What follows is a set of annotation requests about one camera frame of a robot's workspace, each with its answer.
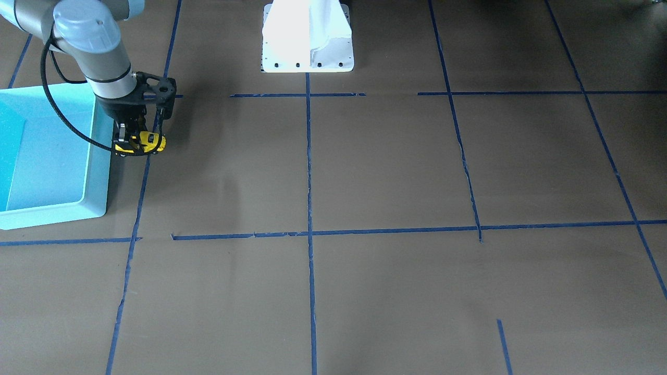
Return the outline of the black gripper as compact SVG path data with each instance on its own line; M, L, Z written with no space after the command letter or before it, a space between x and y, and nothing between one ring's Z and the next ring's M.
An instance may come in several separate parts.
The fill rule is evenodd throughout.
M129 142L129 134L126 125L135 123L135 135L149 132L146 126L145 116L147 106L155 104L154 97L144 97L143 93L138 95L129 94L124 97L109 99L95 95L96 100L103 111L112 118L114 123L114 147L126 147Z

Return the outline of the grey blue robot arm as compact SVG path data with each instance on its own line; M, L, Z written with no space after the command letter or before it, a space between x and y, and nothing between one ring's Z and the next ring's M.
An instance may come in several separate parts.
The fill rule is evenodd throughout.
M40 75L56 114L80 138L102 147L64 117L48 89L47 56L60 52L76 60L85 82L114 119L110 151L120 156L157 153L165 145L162 134L145 125L144 95L156 92L149 80L160 82L160 78L133 71L118 25L140 15L144 7L143 1L2 1L2 16L9 23L44 42Z

